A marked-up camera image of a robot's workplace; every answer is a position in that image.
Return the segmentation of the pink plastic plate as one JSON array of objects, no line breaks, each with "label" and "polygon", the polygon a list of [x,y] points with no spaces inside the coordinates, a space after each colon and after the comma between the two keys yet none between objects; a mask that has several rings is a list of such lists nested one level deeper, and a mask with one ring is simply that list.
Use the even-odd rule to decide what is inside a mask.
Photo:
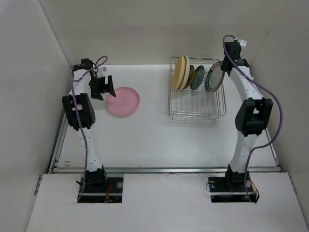
[{"label": "pink plastic plate", "polygon": [[116,96],[111,94],[106,99],[106,108],[117,116],[128,116],[134,113],[140,103],[140,96],[136,90],[130,87],[115,89]]}]

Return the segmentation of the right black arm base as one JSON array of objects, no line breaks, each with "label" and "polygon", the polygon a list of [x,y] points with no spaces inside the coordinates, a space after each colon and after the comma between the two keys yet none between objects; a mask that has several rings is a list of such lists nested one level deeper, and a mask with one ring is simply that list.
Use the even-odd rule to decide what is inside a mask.
[{"label": "right black arm base", "polygon": [[235,187],[229,187],[223,176],[211,176],[208,178],[206,190],[210,193],[212,203],[257,203],[260,194],[254,183],[247,180],[236,183]]}]

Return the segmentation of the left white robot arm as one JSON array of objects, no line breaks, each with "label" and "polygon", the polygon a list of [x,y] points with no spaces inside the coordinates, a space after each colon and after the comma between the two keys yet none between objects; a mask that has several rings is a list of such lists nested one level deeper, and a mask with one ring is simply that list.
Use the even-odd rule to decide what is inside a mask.
[{"label": "left white robot arm", "polygon": [[102,56],[99,59],[104,61],[99,64],[84,58],[80,64],[73,66],[71,90],[62,97],[68,124],[77,132],[85,154],[84,175],[82,181],[77,181],[81,186],[81,193],[90,189],[101,192],[108,186],[107,175],[93,141],[96,116],[90,99],[103,101],[103,94],[109,93],[115,97],[116,93],[112,76],[103,75],[102,65],[108,58]]}]

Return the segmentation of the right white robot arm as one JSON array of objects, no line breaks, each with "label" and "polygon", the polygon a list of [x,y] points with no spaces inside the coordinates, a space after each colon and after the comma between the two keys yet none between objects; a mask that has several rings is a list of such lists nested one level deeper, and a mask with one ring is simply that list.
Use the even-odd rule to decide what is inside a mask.
[{"label": "right white robot arm", "polygon": [[248,158],[258,136],[268,125],[273,102],[264,98],[253,83],[248,62],[240,58],[240,43],[224,42],[223,45],[225,57],[221,69],[234,82],[242,100],[235,118],[237,144],[225,173],[224,186],[231,191],[244,191],[249,177]]}]

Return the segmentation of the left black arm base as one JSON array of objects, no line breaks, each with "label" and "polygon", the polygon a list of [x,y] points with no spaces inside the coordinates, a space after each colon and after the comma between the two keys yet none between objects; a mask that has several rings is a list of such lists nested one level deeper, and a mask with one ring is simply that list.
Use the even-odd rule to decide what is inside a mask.
[{"label": "left black arm base", "polygon": [[107,184],[86,186],[82,193],[83,178],[76,181],[79,185],[78,203],[122,203],[124,176],[120,174],[108,175]]}]

